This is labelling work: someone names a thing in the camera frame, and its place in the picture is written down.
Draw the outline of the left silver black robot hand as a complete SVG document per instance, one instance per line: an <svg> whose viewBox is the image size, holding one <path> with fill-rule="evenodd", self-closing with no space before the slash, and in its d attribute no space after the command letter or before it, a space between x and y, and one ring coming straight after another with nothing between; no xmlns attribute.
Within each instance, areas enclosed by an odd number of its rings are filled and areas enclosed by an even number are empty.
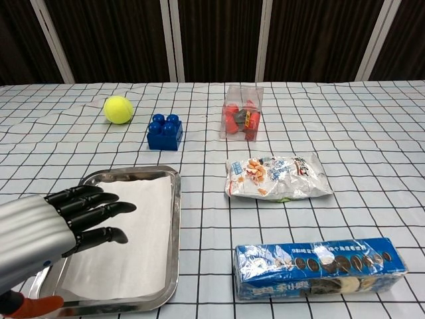
<svg viewBox="0 0 425 319"><path fill-rule="evenodd" d="M104 243L127 243L121 229L101 227L100 223L135 210L133 203L92 185L2 204L1 315L35 318L61 308L61 296L31 299L13 287L62 258Z"/></svg>

